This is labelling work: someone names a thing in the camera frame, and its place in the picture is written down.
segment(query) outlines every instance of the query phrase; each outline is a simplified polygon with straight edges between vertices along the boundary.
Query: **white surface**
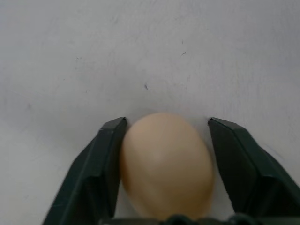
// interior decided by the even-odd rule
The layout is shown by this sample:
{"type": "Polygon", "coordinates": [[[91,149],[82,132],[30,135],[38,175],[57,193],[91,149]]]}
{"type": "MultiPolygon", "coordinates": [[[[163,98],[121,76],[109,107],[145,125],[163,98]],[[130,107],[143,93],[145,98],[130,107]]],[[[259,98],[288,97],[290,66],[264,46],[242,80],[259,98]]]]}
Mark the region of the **white surface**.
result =
{"type": "MultiPolygon", "coordinates": [[[[299,14],[298,0],[0,0],[0,224],[40,224],[119,116],[178,113],[210,149],[207,118],[237,122],[300,184],[299,14]]],[[[219,179],[214,195],[226,218],[219,179]]]]}

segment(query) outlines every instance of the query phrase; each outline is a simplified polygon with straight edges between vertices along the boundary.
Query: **white table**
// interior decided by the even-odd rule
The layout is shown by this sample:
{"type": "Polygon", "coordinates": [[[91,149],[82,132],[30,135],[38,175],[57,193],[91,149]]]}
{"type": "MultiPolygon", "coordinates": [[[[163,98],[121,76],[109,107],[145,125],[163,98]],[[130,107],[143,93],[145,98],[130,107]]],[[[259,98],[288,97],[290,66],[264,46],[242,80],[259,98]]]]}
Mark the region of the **white table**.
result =
{"type": "Polygon", "coordinates": [[[119,116],[180,114],[210,149],[207,119],[234,121],[300,184],[299,15],[298,0],[0,0],[0,224],[40,224],[119,116]]]}

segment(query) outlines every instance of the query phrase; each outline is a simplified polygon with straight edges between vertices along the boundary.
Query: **brown egg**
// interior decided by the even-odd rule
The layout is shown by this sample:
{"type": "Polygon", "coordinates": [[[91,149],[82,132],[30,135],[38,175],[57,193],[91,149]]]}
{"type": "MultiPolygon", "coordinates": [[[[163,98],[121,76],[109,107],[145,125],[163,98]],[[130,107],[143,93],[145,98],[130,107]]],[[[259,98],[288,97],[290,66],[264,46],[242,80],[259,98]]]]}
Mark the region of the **brown egg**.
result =
{"type": "Polygon", "coordinates": [[[145,217],[192,219],[210,210],[213,166],[197,131],[180,116],[148,115],[126,133],[121,178],[134,208],[145,217]]]}

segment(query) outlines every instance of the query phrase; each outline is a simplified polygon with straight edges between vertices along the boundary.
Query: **egg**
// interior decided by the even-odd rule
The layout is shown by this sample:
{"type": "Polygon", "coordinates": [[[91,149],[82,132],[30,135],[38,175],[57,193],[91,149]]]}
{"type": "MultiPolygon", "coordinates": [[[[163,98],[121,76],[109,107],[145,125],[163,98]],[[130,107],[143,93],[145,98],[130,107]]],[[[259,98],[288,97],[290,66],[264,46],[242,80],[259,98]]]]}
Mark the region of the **egg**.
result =
{"type": "Polygon", "coordinates": [[[196,219],[210,210],[214,173],[209,151],[196,129],[178,115],[151,114],[127,131],[120,174],[141,216],[196,219]]]}

